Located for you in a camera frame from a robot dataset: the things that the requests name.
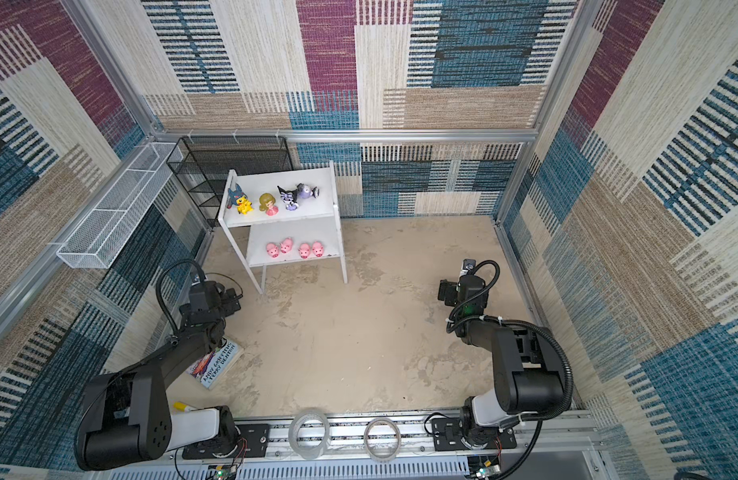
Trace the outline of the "pink pig toy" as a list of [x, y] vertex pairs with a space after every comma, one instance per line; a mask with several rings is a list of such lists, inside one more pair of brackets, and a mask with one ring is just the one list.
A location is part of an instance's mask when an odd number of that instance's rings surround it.
[[311, 255], [311, 245], [302, 243], [298, 248], [299, 255], [302, 259], [308, 259]]
[[285, 238], [279, 245], [279, 249], [282, 254], [287, 254], [291, 252], [293, 248], [294, 248], [294, 241], [292, 238]]
[[277, 244], [270, 242], [266, 245], [266, 252], [271, 258], [277, 258], [280, 255], [280, 249]]
[[311, 246], [311, 252], [317, 258], [323, 257], [325, 254], [324, 245], [319, 241], [315, 241]]

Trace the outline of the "yellow blue pokemon toy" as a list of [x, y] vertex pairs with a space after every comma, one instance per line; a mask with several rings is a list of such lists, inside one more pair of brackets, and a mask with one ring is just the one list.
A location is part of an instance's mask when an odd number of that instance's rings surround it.
[[242, 187], [235, 184], [227, 191], [226, 208], [236, 208], [239, 214], [247, 215], [253, 210], [253, 205]]

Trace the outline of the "olive green figure toy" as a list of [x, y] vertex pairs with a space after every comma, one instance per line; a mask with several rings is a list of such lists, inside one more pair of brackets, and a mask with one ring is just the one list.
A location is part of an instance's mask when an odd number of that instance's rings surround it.
[[267, 216], [275, 216], [279, 212], [275, 197], [270, 193], [264, 193], [259, 197], [260, 210]]

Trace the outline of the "black purple bat toy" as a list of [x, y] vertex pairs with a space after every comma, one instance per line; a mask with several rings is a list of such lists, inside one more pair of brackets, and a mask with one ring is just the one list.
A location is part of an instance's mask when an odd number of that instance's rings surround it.
[[299, 191], [297, 188], [287, 190], [278, 186], [278, 191], [283, 205], [287, 211], [296, 211], [299, 208]]

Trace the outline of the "purple figure toy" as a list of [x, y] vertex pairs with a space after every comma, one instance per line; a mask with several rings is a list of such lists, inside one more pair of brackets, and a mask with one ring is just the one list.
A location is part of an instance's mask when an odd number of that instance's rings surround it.
[[299, 183], [296, 188], [297, 199], [316, 199], [319, 196], [320, 190], [316, 186], [309, 186], [304, 183]]

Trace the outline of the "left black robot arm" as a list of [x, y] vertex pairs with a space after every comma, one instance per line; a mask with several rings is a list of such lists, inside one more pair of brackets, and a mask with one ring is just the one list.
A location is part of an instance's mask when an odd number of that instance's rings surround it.
[[84, 471], [105, 471], [156, 460], [164, 453], [194, 445], [212, 454], [234, 454], [241, 435], [226, 406], [175, 415], [168, 387], [195, 362], [225, 344], [228, 316], [240, 309], [240, 294], [207, 279], [198, 262], [187, 259], [198, 280], [175, 321], [155, 284], [156, 299], [172, 328], [167, 343], [122, 370], [98, 375], [84, 390], [74, 455]]

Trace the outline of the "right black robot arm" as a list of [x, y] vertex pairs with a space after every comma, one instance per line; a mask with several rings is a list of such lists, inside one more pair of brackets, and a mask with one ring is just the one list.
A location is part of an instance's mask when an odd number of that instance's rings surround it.
[[513, 448], [512, 429], [523, 421], [547, 421], [572, 403], [570, 362], [550, 331], [486, 313], [500, 267], [465, 259], [457, 281], [442, 280], [437, 298], [451, 309], [446, 332], [491, 354], [492, 386], [469, 397], [457, 419], [426, 422], [438, 451]]

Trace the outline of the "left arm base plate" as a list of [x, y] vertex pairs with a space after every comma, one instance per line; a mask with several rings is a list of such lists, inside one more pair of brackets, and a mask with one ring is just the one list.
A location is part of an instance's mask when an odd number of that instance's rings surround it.
[[236, 426], [232, 440], [211, 439], [186, 446], [183, 460], [240, 460], [262, 458], [268, 448], [269, 424], [242, 424]]

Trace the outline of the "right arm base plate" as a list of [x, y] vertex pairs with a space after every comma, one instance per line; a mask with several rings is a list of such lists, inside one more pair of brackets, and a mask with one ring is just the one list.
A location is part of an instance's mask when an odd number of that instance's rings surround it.
[[510, 450], [517, 447], [513, 433], [496, 427], [463, 429], [459, 419], [437, 417], [430, 422], [436, 451]]

